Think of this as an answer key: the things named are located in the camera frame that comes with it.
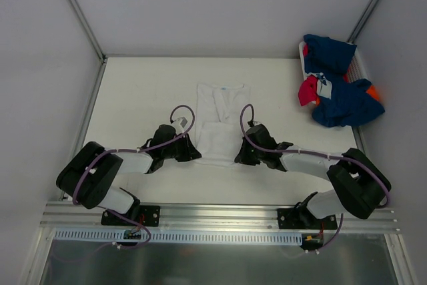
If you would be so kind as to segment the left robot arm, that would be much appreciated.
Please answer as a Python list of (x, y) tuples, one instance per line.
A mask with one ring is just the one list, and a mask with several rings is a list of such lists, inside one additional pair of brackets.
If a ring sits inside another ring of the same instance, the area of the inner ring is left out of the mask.
[(160, 125), (152, 138), (134, 150), (107, 150), (91, 141), (60, 172), (56, 186), (88, 210), (103, 208), (116, 212), (125, 225), (139, 219), (139, 199), (113, 186), (119, 174), (152, 174), (165, 160), (190, 162), (201, 158), (182, 126)]

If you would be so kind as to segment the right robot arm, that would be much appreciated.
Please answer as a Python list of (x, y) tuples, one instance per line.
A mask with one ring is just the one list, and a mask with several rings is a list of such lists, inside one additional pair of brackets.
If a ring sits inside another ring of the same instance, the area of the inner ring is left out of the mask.
[(296, 204), (297, 217), (305, 228), (315, 228), (322, 218), (349, 213), (366, 220), (390, 200), (391, 184), (359, 149), (342, 154), (303, 150), (290, 142), (278, 143), (263, 124), (244, 133), (235, 160), (238, 164), (266, 164), (272, 170), (298, 172), (329, 181), (332, 189), (313, 192)]

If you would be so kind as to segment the white t shirt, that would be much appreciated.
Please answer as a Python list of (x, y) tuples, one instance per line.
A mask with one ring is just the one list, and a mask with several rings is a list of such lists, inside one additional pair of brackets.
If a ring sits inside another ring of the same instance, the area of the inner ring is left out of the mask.
[(250, 87), (197, 85), (195, 145), (198, 164), (233, 167), (242, 145), (240, 114), (250, 102)]

